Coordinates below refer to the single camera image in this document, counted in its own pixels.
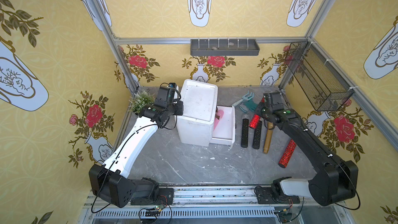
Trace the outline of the red glitter microphone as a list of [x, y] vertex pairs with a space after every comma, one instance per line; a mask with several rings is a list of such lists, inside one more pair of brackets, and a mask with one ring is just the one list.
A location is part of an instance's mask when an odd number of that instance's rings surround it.
[[258, 123], [260, 122], [260, 116], [258, 116], [255, 112], [254, 112], [254, 116], [252, 117], [250, 124], [249, 124], [249, 127], [252, 129], [255, 129], [257, 127]]
[[288, 166], [289, 161], [295, 151], [295, 148], [296, 143], [293, 140], [290, 140], [278, 163], [281, 168], [285, 169]]

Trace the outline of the gold glitter microphone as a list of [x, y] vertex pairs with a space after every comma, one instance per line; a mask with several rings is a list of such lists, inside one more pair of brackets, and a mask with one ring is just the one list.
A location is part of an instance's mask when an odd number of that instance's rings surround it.
[[272, 140], [272, 135], [273, 135], [273, 130], [274, 130], [274, 124], [272, 122], [267, 123], [267, 132], [266, 132], [266, 137], [264, 141], [264, 146], [263, 146], [263, 153], [268, 154], [269, 148], [271, 145], [271, 140]]

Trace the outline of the white plastic drawer cabinet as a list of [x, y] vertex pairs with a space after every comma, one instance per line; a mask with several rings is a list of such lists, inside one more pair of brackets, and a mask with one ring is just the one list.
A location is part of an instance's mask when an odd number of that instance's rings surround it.
[[218, 87], [186, 79], [181, 89], [183, 115], [177, 118], [177, 131], [183, 144], [209, 146], [216, 115]]

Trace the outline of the black rhinestone microphone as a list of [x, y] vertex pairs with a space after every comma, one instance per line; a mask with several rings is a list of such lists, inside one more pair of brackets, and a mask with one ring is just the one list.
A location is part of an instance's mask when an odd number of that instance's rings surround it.
[[248, 147], [248, 137], [249, 137], [249, 115], [242, 115], [242, 128], [241, 128], [241, 147]]
[[261, 126], [257, 126], [254, 132], [254, 138], [252, 143], [253, 149], [260, 149], [261, 133], [262, 133]]

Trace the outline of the pink microphone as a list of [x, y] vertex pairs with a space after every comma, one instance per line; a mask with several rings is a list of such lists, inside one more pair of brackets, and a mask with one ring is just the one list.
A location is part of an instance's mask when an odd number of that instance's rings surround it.
[[216, 109], [215, 120], [214, 120], [214, 130], [216, 130], [221, 118], [224, 116], [224, 111]]

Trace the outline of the white bottom drawer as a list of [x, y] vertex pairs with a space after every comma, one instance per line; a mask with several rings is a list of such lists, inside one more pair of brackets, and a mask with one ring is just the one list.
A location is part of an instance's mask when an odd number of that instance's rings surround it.
[[226, 145], [232, 148], [236, 134], [235, 108], [233, 106], [217, 106], [216, 109], [223, 110], [224, 116], [221, 118], [216, 130], [213, 131], [210, 143]]

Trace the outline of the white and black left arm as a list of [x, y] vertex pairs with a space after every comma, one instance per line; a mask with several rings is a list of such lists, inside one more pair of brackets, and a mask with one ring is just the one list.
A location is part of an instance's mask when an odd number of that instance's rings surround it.
[[162, 83], [153, 103], [146, 104], [127, 137], [102, 165], [89, 171], [92, 192], [109, 205], [125, 207], [131, 201], [157, 202], [159, 184], [150, 179], [129, 179], [133, 164], [149, 139], [165, 129], [174, 116], [182, 116], [183, 101], [176, 83]]

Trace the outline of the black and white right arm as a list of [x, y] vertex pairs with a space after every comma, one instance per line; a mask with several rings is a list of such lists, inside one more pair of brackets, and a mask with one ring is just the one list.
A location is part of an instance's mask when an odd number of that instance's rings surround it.
[[263, 94], [256, 114], [288, 135], [316, 172], [312, 179], [282, 179], [279, 185], [284, 195], [313, 198], [321, 206], [357, 196], [357, 165], [343, 160], [327, 148], [295, 110], [285, 107], [278, 91]]

